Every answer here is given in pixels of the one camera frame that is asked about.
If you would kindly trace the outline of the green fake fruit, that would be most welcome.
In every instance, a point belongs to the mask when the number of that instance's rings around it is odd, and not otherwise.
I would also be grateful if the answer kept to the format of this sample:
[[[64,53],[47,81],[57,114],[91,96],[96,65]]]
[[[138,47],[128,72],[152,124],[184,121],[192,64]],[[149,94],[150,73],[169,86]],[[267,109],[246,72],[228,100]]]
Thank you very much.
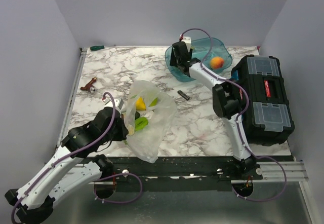
[[[138,111],[135,112],[135,132],[142,130],[148,125],[148,119],[142,117]]]

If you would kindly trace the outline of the yellow fake fruit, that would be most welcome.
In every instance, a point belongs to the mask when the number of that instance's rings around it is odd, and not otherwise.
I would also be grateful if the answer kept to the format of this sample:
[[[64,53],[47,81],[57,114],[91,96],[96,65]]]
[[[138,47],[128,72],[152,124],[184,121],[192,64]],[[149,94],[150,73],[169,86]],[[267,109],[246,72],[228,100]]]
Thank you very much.
[[[146,110],[146,104],[142,97],[139,97],[135,103],[136,110]]]

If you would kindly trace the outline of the clear plastic bag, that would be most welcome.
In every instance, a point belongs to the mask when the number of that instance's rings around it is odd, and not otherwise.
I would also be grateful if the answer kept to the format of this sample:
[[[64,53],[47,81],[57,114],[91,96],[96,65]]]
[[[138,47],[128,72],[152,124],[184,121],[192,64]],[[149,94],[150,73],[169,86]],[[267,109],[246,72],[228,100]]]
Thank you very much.
[[[142,97],[146,110],[136,110],[135,103]],[[135,132],[135,112],[148,119],[148,125]],[[148,163],[157,160],[158,149],[177,113],[174,99],[148,81],[135,81],[131,85],[124,111],[124,123],[128,130],[127,147],[139,159]]]

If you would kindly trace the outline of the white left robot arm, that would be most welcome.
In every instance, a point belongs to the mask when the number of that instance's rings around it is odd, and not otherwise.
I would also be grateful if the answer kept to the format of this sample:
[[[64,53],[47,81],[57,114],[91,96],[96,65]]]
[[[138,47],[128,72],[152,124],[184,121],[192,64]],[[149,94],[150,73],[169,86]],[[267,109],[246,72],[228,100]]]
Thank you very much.
[[[101,145],[123,141],[128,130],[115,106],[101,109],[93,120],[68,131],[62,144],[45,166],[28,183],[5,193],[13,206],[12,223],[42,223],[69,193],[93,180],[106,181],[114,173],[104,155],[96,155],[73,175],[67,173]]]

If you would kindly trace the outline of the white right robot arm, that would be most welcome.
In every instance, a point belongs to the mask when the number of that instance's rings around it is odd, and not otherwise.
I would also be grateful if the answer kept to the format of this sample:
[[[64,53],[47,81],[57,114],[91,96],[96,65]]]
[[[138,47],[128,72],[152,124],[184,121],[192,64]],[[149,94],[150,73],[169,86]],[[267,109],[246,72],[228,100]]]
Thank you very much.
[[[257,165],[242,123],[242,115],[249,107],[246,91],[237,83],[212,72],[201,60],[193,58],[191,44],[184,41],[172,44],[170,66],[178,68],[212,92],[213,110],[223,120],[232,144],[233,166],[230,174],[245,179]]]

